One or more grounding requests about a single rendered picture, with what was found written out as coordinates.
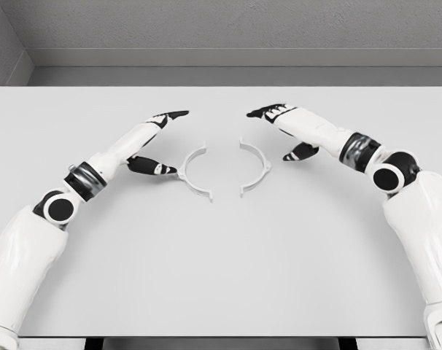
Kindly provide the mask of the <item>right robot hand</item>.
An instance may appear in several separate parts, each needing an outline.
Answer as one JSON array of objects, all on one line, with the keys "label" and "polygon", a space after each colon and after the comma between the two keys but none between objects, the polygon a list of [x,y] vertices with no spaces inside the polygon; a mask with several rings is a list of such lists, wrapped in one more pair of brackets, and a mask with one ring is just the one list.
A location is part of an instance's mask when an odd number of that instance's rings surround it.
[{"label": "right robot hand", "polygon": [[300,141],[282,158],[283,161],[305,160],[316,155],[320,147],[331,156],[338,157],[339,147],[335,143],[337,127],[307,109],[273,104],[248,112],[247,117],[264,119]]}]

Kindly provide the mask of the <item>white half pipe clamp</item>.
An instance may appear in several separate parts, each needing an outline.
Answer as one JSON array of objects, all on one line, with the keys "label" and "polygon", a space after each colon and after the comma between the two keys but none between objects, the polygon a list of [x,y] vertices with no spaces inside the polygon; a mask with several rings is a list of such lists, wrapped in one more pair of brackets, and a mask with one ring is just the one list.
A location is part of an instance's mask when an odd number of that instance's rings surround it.
[{"label": "white half pipe clamp", "polygon": [[197,159],[207,151],[206,143],[192,149],[186,155],[182,164],[178,167],[177,177],[187,185],[187,188],[195,195],[206,198],[213,203],[213,192],[208,187],[200,184],[199,176],[195,174],[198,170]]},{"label": "white half pipe clamp", "polygon": [[239,148],[249,153],[252,156],[250,165],[254,169],[250,171],[249,180],[240,186],[240,198],[243,198],[249,191],[255,189],[271,171],[272,165],[265,153],[257,146],[247,142],[241,136],[239,139]]}]

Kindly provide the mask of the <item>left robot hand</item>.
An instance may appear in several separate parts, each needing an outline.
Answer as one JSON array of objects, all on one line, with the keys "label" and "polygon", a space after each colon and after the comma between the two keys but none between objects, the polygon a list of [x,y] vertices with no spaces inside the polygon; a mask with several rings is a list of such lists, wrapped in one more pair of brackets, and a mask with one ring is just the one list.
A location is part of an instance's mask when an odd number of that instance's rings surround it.
[{"label": "left robot hand", "polygon": [[116,141],[109,148],[109,151],[122,164],[126,164],[132,172],[154,176],[176,174],[177,169],[175,167],[167,166],[148,157],[138,156],[137,153],[142,147],[152,141],[172,120],[187,114],[189,114],[187,110],[182,110],[155,115],[135,125]]}]

